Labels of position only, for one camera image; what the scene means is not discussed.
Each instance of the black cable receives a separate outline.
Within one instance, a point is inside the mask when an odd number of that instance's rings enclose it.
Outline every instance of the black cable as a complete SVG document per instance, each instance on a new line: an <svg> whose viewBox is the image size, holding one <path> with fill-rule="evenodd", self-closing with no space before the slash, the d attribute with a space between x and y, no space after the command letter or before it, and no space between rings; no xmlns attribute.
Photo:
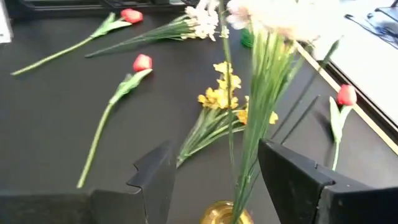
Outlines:
<svg viewBox="0 0 398 224"><path fill-rule="evenodd" d="M368 32L378 36L383 41L387 42L389 45L393 46L395 49L398 49L398 33L388 27L382 26L374 26L369 20L364 19L369 26L362 24L361 22L357 21L357 19L350 14L346 14L344 16L346 19L349 19L356 24L360 25L363 29L366 29Z"/></svg>

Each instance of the gold vase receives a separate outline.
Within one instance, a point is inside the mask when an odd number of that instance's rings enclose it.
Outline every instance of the gold vase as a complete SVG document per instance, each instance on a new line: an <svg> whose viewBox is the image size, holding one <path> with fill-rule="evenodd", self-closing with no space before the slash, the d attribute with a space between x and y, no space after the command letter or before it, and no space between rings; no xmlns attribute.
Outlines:
<svg viewBox="0 0 398 224"><path fill-rule="evenodd" d="M233 202L219 201L210 205L205 211L200 224L230 224L232 219ZM243 210L238 220L239 224L254 224L248 211Z"/></svg>

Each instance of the yellow daffodil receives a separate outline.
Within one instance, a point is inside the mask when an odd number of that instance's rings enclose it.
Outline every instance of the yellow daffodil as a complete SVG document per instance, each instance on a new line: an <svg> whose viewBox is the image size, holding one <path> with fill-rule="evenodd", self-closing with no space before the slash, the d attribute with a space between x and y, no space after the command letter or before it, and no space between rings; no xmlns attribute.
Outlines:
<svg viewBox="0 0 398 224"><path fill-rule="evenodd" d="M219 63L219 64L214 64L213 66L214 66L214 69L217 72L221 72L222 74L226 74L226 65L227 65L227 62L222 62L222 63ZM232 72L233 72L232 65L229 64L229 73L232 73Z"/></svg>
<svg viewBox="0 0 398 224"><path fill-rule="evenodd" d="M198 101L203 107L208 107L211 109L225 109L228 108L228 92L227 92L227 82L226 78L226 62L214 64L214 68L217 72L221 72L223 75L220 79L217 79L219 84L218 89L213 90L212 88L207 88L205 95L199 95ZM233 90L235 88L241 88L241 79L237 75L231 74L231 108L235 109L238 107L238 98L233 96Z"/></svg>
<svg viewBox="0 0 398 224"><path fill-rule="evenodd" d="M224 75L224 80L217 80L220 88L223 90L227 89L227 82L226 82L226 75ZM231 74L231 91L235 90L235 88L242 88L241 86L241 79L237 75Z"/></svg>
<svg viewBox="0 0 398 224"><path fill-rule="evenodd" d="M238 110L236 112L236 116L238 117L239 121L243 124L248 123L248 110L249 110L249 97L245 96L246 99L246 109L245 110ZM270 124L276 124L276 121L279 119L278 115L275 112L271 113L271 116L269 117L269 123Z"/></svg>

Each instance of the vase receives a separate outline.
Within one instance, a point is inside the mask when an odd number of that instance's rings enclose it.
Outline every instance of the vase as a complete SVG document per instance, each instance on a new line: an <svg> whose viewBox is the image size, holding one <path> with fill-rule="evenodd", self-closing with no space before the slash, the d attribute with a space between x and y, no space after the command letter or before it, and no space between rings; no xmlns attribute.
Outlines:
<svg viewBox="0 0 398 224"><path fill-rule="evenodd" d="M219 201L208 207L200 224L230 224L232 219L233 202ZM245 209L241 214L238 224L253 224L250 214Z"/></svg>
<svg viewBox="0 0 398 224"><path fill-rule="evenodd" d="M242 29L241 43L246 47L253 47L254 36L253 33L247 29Z"/></svg>

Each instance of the flower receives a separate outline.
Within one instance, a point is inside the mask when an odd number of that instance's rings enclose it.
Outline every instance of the flower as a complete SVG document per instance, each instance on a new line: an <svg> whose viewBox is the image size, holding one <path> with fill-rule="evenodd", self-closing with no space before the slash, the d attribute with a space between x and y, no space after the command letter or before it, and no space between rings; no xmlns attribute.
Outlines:
<svg viewBox="0 0 398 224"><path fill-rule="evenodd" d="M223 79L217 79L219 84L218 89L213 90L212 88L207 88L206 96L199 95L198 101L203 105L203 107L209 107L211 109L225 109L228 108L228 91L226 84L226 62L214 64L214 68L217 72L223 74ZM237 75L231 74L231 108L235 109L238 107L238 98L233 96L233 90L235 88L241 88L241 79Z"/></svg>
<svg viewBox="0 0 398 224"><path fill-rule="evenodd" d="M222 62L222 63L219 63L219 64L213 64L213 67L214 67L214 69L217 72L220 72L222 74L226 74L226 65L227 65L227 62ZM233 72L231 64L229 64L229 69L228 70L229 70L230 73Z"/></svg>
<svg viewBox="0 0 398 224"><path fill-rule="evenodd" d="M226 75L224 75L224 80L217 80L221 89L227 89L227 82L226 82ZM231 91L236 88L242 88L241 86L241 79L237 75L231 74Z"/></svg>
<svg viewBox="0 0 398 224"><path fill-rule="evenodd" d="M222 26L220 37L228 38L229 37L229 29L226 26Z"/></svg>
<svg viewBox="0 0 398 224"><path fill-rule="evenodd" d="M249 97L245 96L246 99L246 108L244 110L237 110L236 116L238 117L239 121L243 124L248 123L248 113L249 113ZM271 113L269 117L270 124L276 124L276 121L279 119L278 115L275 112Z"/></svg>
<svg viewBox="0 0 398 224"><path fill-rule="evenodd" d="M188 6L185 8L186 15L190 18L190 23L193 21L195 25L192 26L192 33L181 34L181 39L187 38L205 39L209 37L212 41L216 41L214 38L215 29L218 25L218 14L215 11L218 2L215 0L201 0L196 8Z"/></svg>
<svg viewBox="0 0 398 224"><path fill-rule="evenodd" d="M312 42L319 39L320 34L330 35L330 27L334 26L331 19L335 12L336 1L313 3L295 0L230 0L227 4L231 13L227 21L234 29L259 27L268 32L276 32L290 40Z"/></svg>
<svg viewBox="0 0 398 224"><path fill-rule="evenodd" d="M152 68L152 59L150 56L146 56L144 54L138 55L136 60L134 61L132 68L134 71L139 72L145 69Z"/></svg>
<svg viewBox="0 0 398 224"><path fill-rule="evenodd" d="M352 106L356 103L356 92L352 85L342 85L337 94L337 103Z"/></svg>
<svg viewBox="0 0 398 224"><path fill-rule="evenodd" d="M133 9L123 9L120 12L121 17L127 22L134 24L143 20L142 13Z"/></svg>

